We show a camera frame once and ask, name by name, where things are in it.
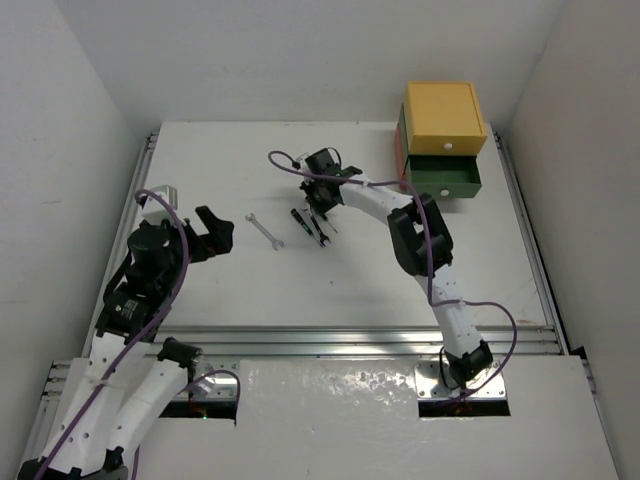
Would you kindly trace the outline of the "green black screwdriver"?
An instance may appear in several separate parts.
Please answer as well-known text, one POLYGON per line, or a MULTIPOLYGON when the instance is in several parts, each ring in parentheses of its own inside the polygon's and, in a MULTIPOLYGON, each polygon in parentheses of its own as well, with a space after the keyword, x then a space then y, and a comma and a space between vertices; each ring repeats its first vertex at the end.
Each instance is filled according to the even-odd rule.
POLYGON ((325 214, 320 214, 320 217, 336 234, 339 233, 336 227, 329 221, 328 217, 325 214))
POLYGON ((306 223, 306 221, 303 219, 303 217, 301 216, 301 214, 298 212, 297 209, 293 208, 290 211, 291 216, 294 218, 294 220, 301 226, 301 228, 311 237, 314 236, 313 230, 311 229, 311 227, 306 223))

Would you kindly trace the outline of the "green drawer box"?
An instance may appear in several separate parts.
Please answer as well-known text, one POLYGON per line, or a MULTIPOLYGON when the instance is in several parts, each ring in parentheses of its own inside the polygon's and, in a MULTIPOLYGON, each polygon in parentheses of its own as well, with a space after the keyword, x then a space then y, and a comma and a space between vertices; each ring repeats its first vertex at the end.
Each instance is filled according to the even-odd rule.
POLYGON ((398 122, 406 134, 407 180, 419 193, 440 199, 471 199, 482 187, 476 156, 413 155, 408 150, 404 107, 398 122))

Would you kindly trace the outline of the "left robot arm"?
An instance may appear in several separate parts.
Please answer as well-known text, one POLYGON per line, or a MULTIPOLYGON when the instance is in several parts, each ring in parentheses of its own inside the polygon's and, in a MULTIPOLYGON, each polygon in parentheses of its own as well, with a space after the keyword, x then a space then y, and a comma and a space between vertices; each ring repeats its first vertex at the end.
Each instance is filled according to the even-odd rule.
POLYGON ((87 364, 69 408, 42 453, 21 466, 21 479, 126 479, 155 420, 196 374, 199 348, 166 339, 137 388, 130 386, 186 277, 186 266, 233 248, 232 222, 195 210, 197 234, 173 213, 144 215, 108 283, 87 364))

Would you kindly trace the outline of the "yellow drawer box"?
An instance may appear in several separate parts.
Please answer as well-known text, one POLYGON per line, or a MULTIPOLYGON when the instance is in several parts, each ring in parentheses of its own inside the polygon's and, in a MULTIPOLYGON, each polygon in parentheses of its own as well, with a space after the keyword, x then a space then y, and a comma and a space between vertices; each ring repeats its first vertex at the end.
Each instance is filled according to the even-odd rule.
POLYGON ((403 107, 411 155, 476 156, 487 140, 471 82, 411 81, 403 107))

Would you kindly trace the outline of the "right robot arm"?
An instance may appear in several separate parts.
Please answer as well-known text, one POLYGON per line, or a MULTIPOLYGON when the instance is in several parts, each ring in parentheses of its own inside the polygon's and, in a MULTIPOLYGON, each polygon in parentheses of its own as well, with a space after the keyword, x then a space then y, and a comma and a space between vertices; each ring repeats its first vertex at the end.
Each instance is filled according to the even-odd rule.
POLYGON ((488 343, 473 325, 456 284, 453 240, 428 194, 413 195, 409 187, 374 182, 356 167, 343 168, 324 148, 304 159, 301 184, 307 203, 325 215, 338 205, 358 209, 385 224, 395 258, 427 297, 443 336, 447 388, 464 388, 493 362, 488 343))

